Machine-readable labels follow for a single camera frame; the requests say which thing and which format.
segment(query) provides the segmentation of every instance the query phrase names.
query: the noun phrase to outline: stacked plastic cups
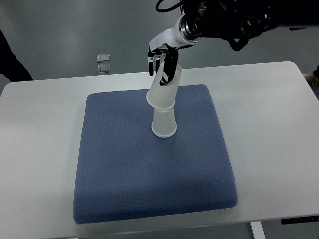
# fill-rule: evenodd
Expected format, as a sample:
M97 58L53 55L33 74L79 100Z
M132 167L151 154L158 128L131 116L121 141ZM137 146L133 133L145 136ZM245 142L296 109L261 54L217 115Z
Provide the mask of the stacked plastic cups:
M174 105L182 69L176 67L174 78L167 85L161 86L164 62L159 66L150 90L146 95L148 103L154 108L152 131L162 138L171 137L177 130Z

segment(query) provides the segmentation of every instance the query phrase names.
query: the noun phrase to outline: robotic hand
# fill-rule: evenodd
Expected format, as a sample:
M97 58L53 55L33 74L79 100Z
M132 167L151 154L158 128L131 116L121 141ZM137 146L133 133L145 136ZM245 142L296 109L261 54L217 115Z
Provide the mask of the robotic hand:
M201 38L193 35L185 21L185 14L183 14L176 22L175 26L165 30L150 41L148 62L150 76L154 73L153 62L155 60L155 70L158 71L160 67L160 57L164 56L164 73L160 81L160 85L169 83L175 74L178 50L195 45Z
M180 0L176 5L156 10L167 12L181 7L182 16L173 28L167 29L150 41L148 62L150 76L160 66L164 54L164 73L160 85L174 77L178 50L195 45L204 37L221 38L234 51L240 51L249 39L278 26L290 30L319 25L319 1L298 0Z

